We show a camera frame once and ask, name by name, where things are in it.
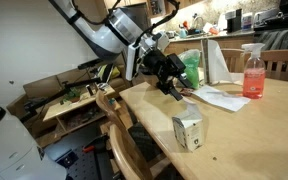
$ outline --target white robot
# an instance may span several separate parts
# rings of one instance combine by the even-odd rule
[[[176,10],[159,24],[170,20],[177,13],[179,3],[175,0],[168,1]],[[164,56],[161,52],[169,44],[167,36],[146,34],[151,33],[158,24],[142,30],[132,20],[130,12],[121,8],[108,15],[98,31],[93,31],[74,1],[50,2],[98,56],[98,59],[88,63],[100,63],[103,60],[105,63],[113,62],[122,50],[128,47],[128,80],[135,77],[139,66],[144,64],[149,72],[159,78],[158,87],[177,100],[180,100],[181,96],[172,84],[173,78],[177,77],[184,85],[190,86],[190,82],[185,78],[183,63],[176,55]],[[0,180],[64,180],[66,176],[66,169],[47,157],[23,124],[0,107]]]

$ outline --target robotic arm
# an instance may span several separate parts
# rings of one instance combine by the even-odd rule
[[[178,78],[186,87],[192,85],[186,79],[185,65],[179,58],[175,54],[165,56],[161,52],[169,44],[168,37],[163,33],[152,34],[155,27],[176,15],[179,3],[175,0],[168,0],[175,6],[172,14],[146,30],[136,24],[136,17],[126,8],[116,9],[102,22],[92,22],[78,10],[74,0],[50,0],[50,2],[98,56],[89,64],[94,65],[100,61],[111,63],[125,47],[128,47],[127,80],[130,81],[136,77],[139,67],[143,65],[150,73],[158,77],[157,87],[164,94],[171,94],[177,100],[182,99],[182,96],[175,90],[173,79]],[[101,25],[101,28],[93,31],[87,22]]]

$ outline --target kitchen counter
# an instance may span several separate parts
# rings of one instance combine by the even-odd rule
[[[176,36],[173,39],[170,39],[170,42],[183,42],[183,41],[196,41],[196,40],[202,40],[202,39],[217,39],[217,38],[228,38],[228,37],[241,37],[241,36],[250,36],[253,35],[254,31],[249,30],[249,31],[236,31],[233,33],[226,33],[226,31],[220,32],[218,35],[190,35],[187,38],[180,38],[179,36]]]

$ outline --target wall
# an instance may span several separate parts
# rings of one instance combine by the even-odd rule
[[[185,20],[191,22],[192,15],[198,13],[205,22],[214,23],[218,21],[221,13],[229,10],[243,9],[243,13],[259,12],[279,6],[280,0],[204,0],[194,5],[179,10],[178,14],[168,23],[158,27],[158,30],[178,30],[178,25]],[[159,21],[161,18],[152,19],[152,23]]]
[[[100,19],[92,1],[79,1],[88,2],[83,10],[91,13],[92,20]],[[23,94],[23,84],[94,58],[47,0],[0,0],[0,106]]]

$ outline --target wooden table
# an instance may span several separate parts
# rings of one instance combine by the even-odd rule
[[[239,94],[242,87],[219,84]],[[142,83],[120,93],[185,179],[288,179],[288,82],[265,80],[264,96],[237,112],[199,99],[205,144],[193,152],[175,139],[171,117],[186,105]]]
[[[112,94],[115,92],[115,90],[111,86],[108,86],[107,88],[105,88],[105,91],[106,91],[106,95],[109,95],[109,94]],[[83,124],[77,125],[74,128],[67,127],[65,121],[62,120],[60,118],[60,116],[66,114],[68,112],[71,112],[75,109],[81,108],[85,105],[88,105],[90,103],[93,103],[93,102],[95,102],[95,95],[90,96],[90,94],[88,92],[86,92],[86,93],[81,95],[81,100],[76,102],[76,103],[71,103],[69,101],[65,102],[62,105],[60,103],[57,103],[57,104],[49,107],[49,109],[47,110],[47,113],[43,119],[43,122],[48,121],[48,120],[53,119],[53,118],[56,118],[60,124],[60,127],[63,129],[62,133],[65,134],[65,133],[72,132],[78,128],[81,128],[81,127],[103,117],[104,113],[101,113],[98,116],[94,117],[92,120],[89,120]]]

